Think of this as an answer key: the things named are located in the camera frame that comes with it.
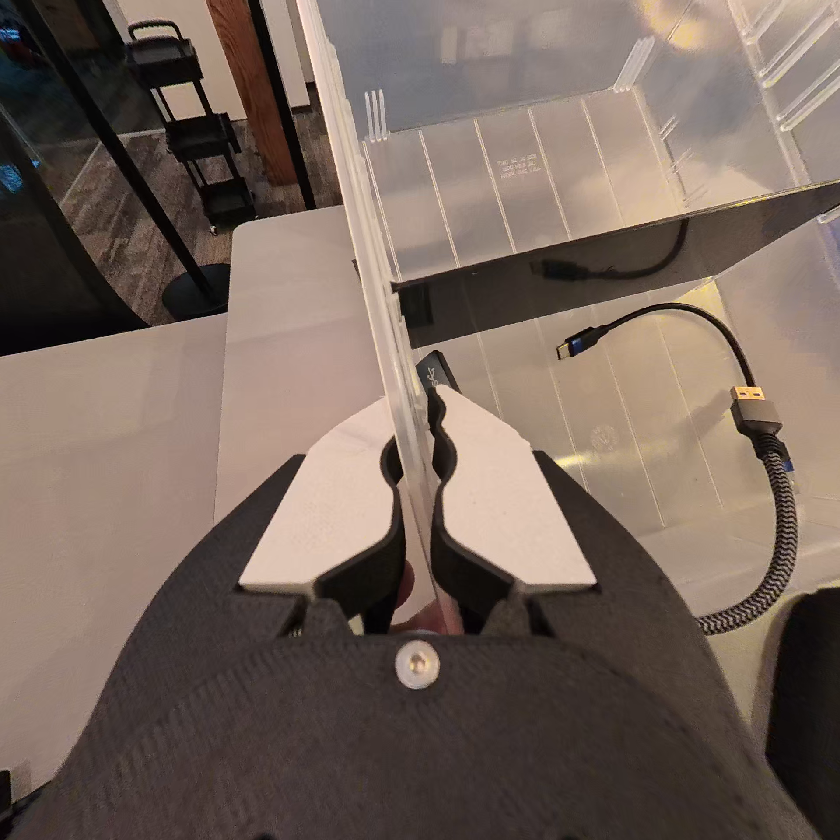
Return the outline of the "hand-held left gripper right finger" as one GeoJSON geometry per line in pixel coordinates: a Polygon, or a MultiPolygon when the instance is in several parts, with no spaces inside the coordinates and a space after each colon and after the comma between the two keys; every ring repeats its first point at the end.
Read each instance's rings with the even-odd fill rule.
{"type": "Polygon", "coordinates": [[[512,595],[596,587],[540,453],[515,428],[449,385],[428,392],[428,425],[439,480],[431,569],[467,634],[479,634],[512,595]]]}

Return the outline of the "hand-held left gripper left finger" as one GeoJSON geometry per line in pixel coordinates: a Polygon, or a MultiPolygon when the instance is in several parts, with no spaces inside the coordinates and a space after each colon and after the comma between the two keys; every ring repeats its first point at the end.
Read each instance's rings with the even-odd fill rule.
{"type": "Polygon", "coordinates": [[[403,477],[383,397],[303,456],[238,585],[335,602],[366,634],[386,634],[405,573],[403,477]]]}

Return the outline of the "person's left hand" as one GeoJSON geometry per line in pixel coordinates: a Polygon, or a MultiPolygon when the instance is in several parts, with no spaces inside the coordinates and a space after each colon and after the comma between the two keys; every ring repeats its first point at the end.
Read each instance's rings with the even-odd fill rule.
{"type": "MultiPolygon", "coordinates": [[[[420,610],[412,614],[403,622],[396,621],[394,615],[391,625],[388,628],[389,634],[461,634],[461,629],[455,629],[453,624],[454,614],[445,609],[439,596],[440,590],[435,578],[429,573],[426,566],[422,566],[421,583],[428,586],[432,598],[420,610]]],[[[402,579],[397,589],[396,611],[398,612],[409,602],[417,588],[417,575],[410,561],[406,560],[402,579]]]]}

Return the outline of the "black pole round base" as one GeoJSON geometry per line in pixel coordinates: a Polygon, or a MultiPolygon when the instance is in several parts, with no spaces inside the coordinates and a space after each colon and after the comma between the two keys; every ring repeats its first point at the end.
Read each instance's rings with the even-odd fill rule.
{"type": "Polygon", "coordinates": [[[159,232],[178,258],[183,273],[164,289],[161,300],[176,320],[197,319],[227,311],[230,281],[229,264],[200,266],[178,233],[157,196],[145,181],[130,153],[100,110],[66,52],[60,46],[46,20],[34,2],[17,2],[17,8],[38,42],[43,54],[66,86],[81,111],[84,112],[103,147],[110,154],[125,181],[142,203],[159,232]]]}

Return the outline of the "clear plastic bin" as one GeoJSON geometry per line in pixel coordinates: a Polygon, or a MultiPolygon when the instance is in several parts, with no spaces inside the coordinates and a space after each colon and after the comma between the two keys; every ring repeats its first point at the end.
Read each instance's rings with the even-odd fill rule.
{"type": "Polygon", "coordinates": [[[710,324],[647,314],[576,360],[572,333],[646,305],[736,335],[780,412],[800,548],[838,581],[838,209],[720,275],[413,350],[394,287],[440,270],[838,181],[838,2],[300,2],[374,346],[428,527],[415,364],[555,459],[698,611],[770,558],[772,501],[732,424],[710,324]]]}

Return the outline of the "black rolling cart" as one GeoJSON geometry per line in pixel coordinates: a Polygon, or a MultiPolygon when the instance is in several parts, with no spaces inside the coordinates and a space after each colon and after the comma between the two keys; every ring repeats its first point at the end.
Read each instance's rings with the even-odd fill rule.
{"type": "Polygon", "coordinates": [[[234,125],[227,113],[212,109],[192,41],[174,21],[159,18],[129,24],[128,33],[127,68],[150,93],[163,121],[167,150],[195,187],[210,234],[216,237],[255,220],[255,196],[235,160],[242,149],[234,125]],[[202,114],[175,117],[165,90],[181,85],[194,89],[202,114]]]}

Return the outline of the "wooden column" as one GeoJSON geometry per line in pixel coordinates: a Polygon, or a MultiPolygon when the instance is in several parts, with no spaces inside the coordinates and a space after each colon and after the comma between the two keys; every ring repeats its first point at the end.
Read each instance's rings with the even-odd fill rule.
{"type": "Polygon", "coordinates": [[[247,1],[207,1],[257,151],[273,186],[298,182],[263,50],[247,1]]]}

